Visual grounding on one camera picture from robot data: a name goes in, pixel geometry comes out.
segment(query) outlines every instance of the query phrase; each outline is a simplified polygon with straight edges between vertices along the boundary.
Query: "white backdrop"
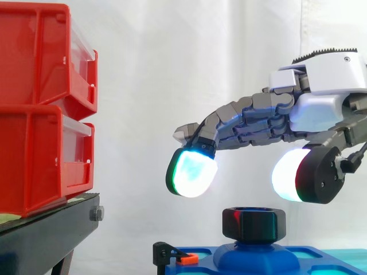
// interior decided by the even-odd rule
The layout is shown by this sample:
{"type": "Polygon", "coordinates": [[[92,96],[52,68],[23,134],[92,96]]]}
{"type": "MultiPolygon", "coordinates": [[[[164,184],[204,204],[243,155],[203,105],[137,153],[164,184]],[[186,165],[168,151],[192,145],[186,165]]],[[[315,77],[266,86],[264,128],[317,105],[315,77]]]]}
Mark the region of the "white backdrop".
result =
{"type": "Polygon", "coordinates": [[[329,205],[292,203],[271,187],[277,160],[296,144],[217,154],[203,196],[171,195],[165,172],[176,127],[260,92],[268,73],[314,49],[367,53],[363,0],[68,0],[99,52],[95,192],[106,215],[75,251],[71,275],[155,274],[151,247],[212,246],[234,206],[287,213],[282,244],[367,248],[367,162],[329,205]]]}

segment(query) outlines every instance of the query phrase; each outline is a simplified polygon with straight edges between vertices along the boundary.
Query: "robotic finger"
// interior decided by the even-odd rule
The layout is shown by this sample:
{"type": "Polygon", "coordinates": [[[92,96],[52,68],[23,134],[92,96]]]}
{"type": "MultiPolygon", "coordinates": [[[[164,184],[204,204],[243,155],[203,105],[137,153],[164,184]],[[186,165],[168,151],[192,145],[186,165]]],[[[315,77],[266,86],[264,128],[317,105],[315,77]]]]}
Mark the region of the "robotic finger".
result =
{"type": "Polygon", "coordinates": [[[311,137],[303,149],[286,153],[272,174],[274,190],[284,199],[329,203],[339,193],[345,174],[355,173],[367,143],[347,158],[341,152],[367,141],[367,116],[351,116],[311,137]]]}

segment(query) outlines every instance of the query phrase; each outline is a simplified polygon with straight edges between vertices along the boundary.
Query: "red storage drawer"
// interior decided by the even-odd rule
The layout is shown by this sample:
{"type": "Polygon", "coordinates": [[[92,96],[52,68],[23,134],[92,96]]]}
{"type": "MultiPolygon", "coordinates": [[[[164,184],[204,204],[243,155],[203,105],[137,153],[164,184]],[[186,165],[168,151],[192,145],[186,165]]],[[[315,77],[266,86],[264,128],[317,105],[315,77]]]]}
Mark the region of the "red storage drawer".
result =
{"type": "Polygon", "coordinates": [[[26,217],[93,187],[94,127],[52,105],[0,105],[0,213],[26,217]]]}
{"type": "Polygon", "coordinates": [[[64,4],[0,2],[0,104],[53,104],[81,120],[97,111],[97,53],[64,4]]]}

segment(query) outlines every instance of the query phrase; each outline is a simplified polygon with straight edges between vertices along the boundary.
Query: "black round knob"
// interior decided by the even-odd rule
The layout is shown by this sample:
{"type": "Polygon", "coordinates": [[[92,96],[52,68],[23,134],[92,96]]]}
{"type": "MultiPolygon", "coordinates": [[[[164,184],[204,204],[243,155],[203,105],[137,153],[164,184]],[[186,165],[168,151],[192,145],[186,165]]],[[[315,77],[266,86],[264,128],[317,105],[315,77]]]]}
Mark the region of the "black round knob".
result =
{"type": "Polygon", "coordinates": [[[286,236],[286,213],[279,209],[227,208],[222,224],[223,235],[247,245],[269,245],[286,236]]]}

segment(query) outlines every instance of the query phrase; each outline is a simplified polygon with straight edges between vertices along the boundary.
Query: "black clamp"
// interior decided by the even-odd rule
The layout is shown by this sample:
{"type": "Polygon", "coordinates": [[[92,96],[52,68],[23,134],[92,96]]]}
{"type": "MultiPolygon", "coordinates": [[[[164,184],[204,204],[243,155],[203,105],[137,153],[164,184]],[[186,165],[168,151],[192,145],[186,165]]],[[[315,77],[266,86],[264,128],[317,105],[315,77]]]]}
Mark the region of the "black clamp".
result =
{"type": "Polygon", "coordinates": [[[165,275],[166,265],[170,264],[171,258],[180,260],[184,257],[190,257],[190,255],[168,243],[156,242],[153,244],[153,264],[157,266],[157,275],[165,275]]]}

